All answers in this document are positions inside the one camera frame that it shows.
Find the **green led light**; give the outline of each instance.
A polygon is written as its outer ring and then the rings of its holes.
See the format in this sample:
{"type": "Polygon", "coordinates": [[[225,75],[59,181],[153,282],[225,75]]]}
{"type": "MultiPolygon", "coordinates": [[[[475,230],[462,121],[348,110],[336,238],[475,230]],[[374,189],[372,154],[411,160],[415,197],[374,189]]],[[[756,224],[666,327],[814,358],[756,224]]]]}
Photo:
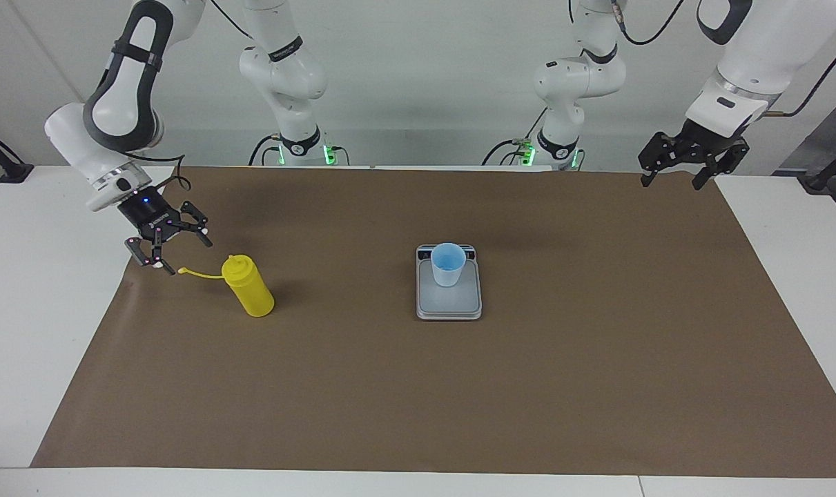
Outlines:
{"type": "Polygon", "coordinates": [[[537,150],[528,145],[528,151],[522,154],[522,166],[531,166],[534,164],[534,156],[537,155],[537,150]]]}
{"type": "Polygon", "coordinates": [[[570,167],[570,169],[572,169],[572,170],[580,170],[581,169],[581,161],[578,160],[578,158],[580,156],[581,156],[581,149],[580,148],[575,148],[574,149],[574,157],[572,157],[572,167],[570,167]]]}
{"type": "Polygon", "coordinates": [[[332,150],[332,147],[327,145],[323,145],[322,148],[326,152],[326,164],[329,166],[335,166],[335,163],[338,162],[338,157],[336,157],[335,151],[332,150]]]}

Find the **white wall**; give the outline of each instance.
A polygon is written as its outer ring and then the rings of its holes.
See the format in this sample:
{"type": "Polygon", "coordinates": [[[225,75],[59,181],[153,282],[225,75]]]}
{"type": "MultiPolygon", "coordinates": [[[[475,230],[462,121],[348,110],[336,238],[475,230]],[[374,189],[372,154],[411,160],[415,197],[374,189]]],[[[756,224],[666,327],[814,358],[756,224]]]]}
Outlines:
{"type": "MultiPolygon", "coordinates": [[[[239,0],[221,0],[237,20],[239,0]]],[[[524,135],[542,108],[532,73],[579,53],[566,0],[291,0],[295,21],[326,66],[320,125],[357,164],[475,164],[501,139],[524,135]]],[[[674,0],[634,2],[633,37],[657,30],[674,0]]],[[[677,132],[721,54],[699,32],[688,0],[648,47],[621,43],[626,88],[586,101],[588,170],[638,170],[658,130],[677,132]]],[[[0,136],[26,159],[60,164],[42,122],[89,95],[130,10],[128,0],[0,0],[0,136]]],[[[191,40],[175,46],[155,89],[166,120],[159,154],[190,164],[244,164],[275,131],[273,116],[237,70],[249,40],[206,7],[191,40]]],[[[793,109],[836,53],[836,37],[796,78],[778,108],[793,109]]],[[[767,119],[746,137],[741,173],[768,174],[836,105],[836,72],[796,119],[767,119]]]]}

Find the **yellow squeeze bottle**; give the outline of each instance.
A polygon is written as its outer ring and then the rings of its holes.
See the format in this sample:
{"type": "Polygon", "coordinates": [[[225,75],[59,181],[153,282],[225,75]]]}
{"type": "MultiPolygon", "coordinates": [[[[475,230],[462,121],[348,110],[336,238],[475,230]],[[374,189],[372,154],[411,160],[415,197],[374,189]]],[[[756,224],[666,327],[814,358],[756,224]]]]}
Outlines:
{"type": "Polygon", "coordinates": [[[247,255],[231,255],[222,265],[222,276],[243,309],[253,318],[263,318],[273,311],[273,295],[261,279],[255,262],[247,255]]]}

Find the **scale platform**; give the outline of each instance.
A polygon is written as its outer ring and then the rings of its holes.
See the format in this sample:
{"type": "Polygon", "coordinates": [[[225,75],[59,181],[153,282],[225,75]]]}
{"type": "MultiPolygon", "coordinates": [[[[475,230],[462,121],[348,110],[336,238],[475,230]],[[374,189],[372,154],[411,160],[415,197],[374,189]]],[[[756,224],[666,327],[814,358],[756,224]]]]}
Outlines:
{"type": "Polygon", "coordinates": [[[475,251],[472,258],[467,258],[461,279],[447,289],[436,284],[433,263],[429,257],[421,259],[421,249],[423,246],[418,249],[418,317],[426,321],[474,321],[481,318],[482,291],[475,251]]]}

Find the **yellow bottle cap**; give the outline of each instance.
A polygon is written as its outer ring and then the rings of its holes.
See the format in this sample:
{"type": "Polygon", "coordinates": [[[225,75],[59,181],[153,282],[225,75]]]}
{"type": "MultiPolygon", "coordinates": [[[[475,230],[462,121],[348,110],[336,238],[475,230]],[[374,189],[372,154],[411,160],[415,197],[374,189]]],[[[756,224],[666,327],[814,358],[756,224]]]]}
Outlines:
{"type": "Polygon", "coordinates": [[[222,265],[222,276],[229,286],[246,286],[256,274],[255,263],[247,255],[231,255],[222,265]]]}

